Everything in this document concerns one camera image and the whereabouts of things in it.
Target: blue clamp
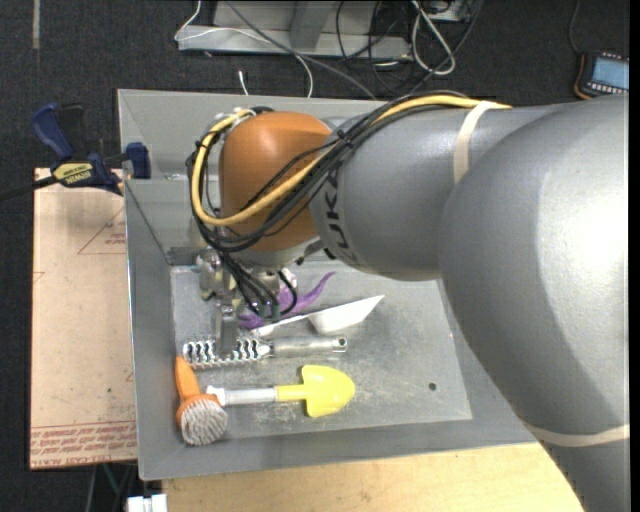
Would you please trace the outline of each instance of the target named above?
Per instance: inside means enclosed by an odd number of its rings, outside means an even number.
[[[121,194],[119,183],[121,179],[108,169],[106,161],[110,163],[130,160],[133,165],[133,177],[149,179],[151,164],[149,152],[141,142],[134,142],[127,146],[126,152],[103,160],[98,153],[91,152],[86,157],[81,153],[84,146],[81,140],[82,107],[70,106],[60,112],[68,124],[70,133],[75,136],[75,147],[68,142],[65,130],[60,126],[58,104],[51,102],[31,117],[31,126],[38,138],[56,153],[57,160],[51,166],[51,174],[57,183],[65,187],[97,187],[116,194]]]

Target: brush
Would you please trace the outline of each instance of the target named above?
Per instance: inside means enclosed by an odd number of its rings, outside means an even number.
[[[202,393],[189,363],[176,357],[176,387],[181,404],[176,421],[184,442],[192,446],[210,444],[222,437],[227,428],[227,413],[215,395]]]

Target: gray robot arm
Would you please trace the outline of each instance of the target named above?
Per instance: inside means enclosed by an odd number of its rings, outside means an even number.
[[[385,127],[311,210],[365,272],[441,277],[461,329],[587,510],[630,509],[628,96]]]

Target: yellow toy shovel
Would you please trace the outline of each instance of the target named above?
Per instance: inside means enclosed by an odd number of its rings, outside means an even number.
[[[259,404],[305,400],[307,415],[312,418],[338,412],[353,398],[356,387],[344,373],[328,366],[302,367],[302,384],[261,389],[222,389],[207,386],[220,405]]]

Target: yellow cable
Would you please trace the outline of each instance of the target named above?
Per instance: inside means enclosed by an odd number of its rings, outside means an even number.
[[[411,100],[407,100],[403,103],[400,103],[385,113],[380,115],[377,119],[375,119],[372,124],[381,121],[382,119],[391,116],[393,114],[397,114],[398,112],[402,112],[404,110],[425,106],[425,105],[444,105],[444,106],[452,106],[452,107],[462,107],[462,108],[473,108],[480,103],[480,100],[468,99],[468,98],[460,98],[457,96],[447,96],[447,95],[434,95],[434,96],[425,96],[422,98],[415,98]],[[508,105],[503,105],[500,103],[496,103],[496,108],[510,108]],[[246,115],[250,115],[251,111],[244,110],[240,111],[236,114],[236,116],[232,116],[230,118],[226,118],[220,123],[216,124],[209,134],[202,140],[200,150],[196,156],[196,161],[193,164],[193,178],[191,182],[191,199],[193,202],[193,207],[198,218],[206,223],[213,226],[232,226],[239,222],[242,222],[252,215],[255,215],[259,211],[263,210],[266,206],[273,203],[276,198],[290,192],[298,183],[300,183],[305,176],[314,168],[314,166],[320,161],[323,155],[314,159],[310,164],[306,165],[304,168],[300,169],[297,173],[291,176],[287,181],[280,184],[278,187],[273,189],[267,195],[263,196],[261,199],[251,204],[244,210],[231,215],[229,217],[212,217],[208,215],[207,212],[202,208],[202,203],[200,200],[200,195],[198,193],[198,184],[200,181],[200,173],[204,164],[204,155],[206,153],[206,147],[208,147],[209,143],[213,140],[217,133],[220,133],[222,130],[229,127],[233,124],[236,119],[240,117],[244,117]]]

